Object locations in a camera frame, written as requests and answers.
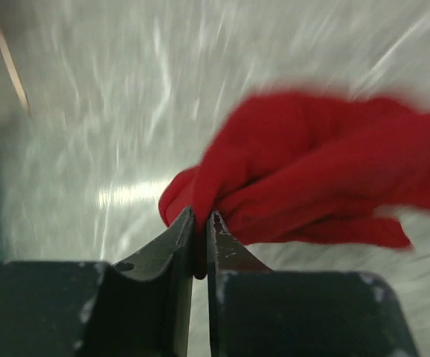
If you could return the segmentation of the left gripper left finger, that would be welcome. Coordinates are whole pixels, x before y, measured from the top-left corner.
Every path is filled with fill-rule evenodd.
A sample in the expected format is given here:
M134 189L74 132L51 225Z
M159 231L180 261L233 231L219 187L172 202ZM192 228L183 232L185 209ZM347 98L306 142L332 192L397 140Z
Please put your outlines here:
M0 263L0 356L185 356L194 215L116 264Z

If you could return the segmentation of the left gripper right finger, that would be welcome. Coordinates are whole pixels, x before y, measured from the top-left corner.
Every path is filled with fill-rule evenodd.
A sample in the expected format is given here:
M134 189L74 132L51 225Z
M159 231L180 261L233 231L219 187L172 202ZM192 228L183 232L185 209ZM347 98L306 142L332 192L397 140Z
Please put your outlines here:
M394 290L365 271L275 271L213 212L206 226L213 356L417 356Z

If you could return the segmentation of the dark red t shirt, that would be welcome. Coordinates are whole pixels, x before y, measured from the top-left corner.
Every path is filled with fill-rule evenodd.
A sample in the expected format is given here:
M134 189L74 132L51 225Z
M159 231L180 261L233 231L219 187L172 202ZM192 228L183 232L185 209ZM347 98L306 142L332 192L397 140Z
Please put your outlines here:
M246 98L158 202L166 225L192 209L198 264L213 211L243 245L410 248L398 219L376 215L381 206L430 211L430 111L293 90Z

